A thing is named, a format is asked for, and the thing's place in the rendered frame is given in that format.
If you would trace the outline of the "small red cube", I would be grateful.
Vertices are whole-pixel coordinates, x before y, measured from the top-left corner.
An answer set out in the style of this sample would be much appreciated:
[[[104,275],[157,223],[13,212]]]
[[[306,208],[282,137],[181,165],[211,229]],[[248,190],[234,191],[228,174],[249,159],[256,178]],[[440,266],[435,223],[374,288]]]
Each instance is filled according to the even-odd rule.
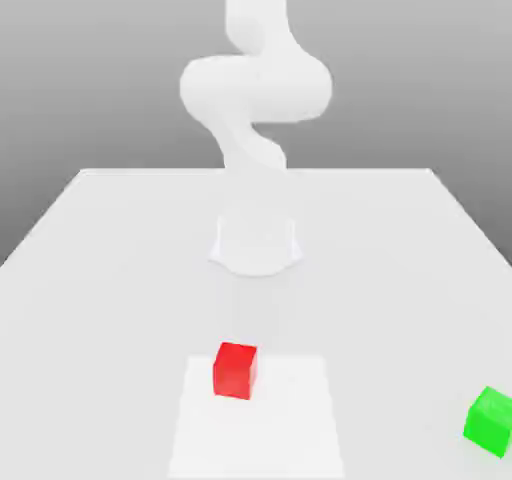
[[[213,363],[214,394],[249,400],[257,368],[256,346],[222,342]]]

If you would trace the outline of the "small green cube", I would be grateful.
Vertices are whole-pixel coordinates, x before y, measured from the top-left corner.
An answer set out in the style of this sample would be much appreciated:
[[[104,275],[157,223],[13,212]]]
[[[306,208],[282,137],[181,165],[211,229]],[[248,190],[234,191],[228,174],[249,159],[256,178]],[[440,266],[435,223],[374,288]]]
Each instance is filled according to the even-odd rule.
[[[463,436],[503,458],[511,435],[512,398],[486,386],[468,410]]]

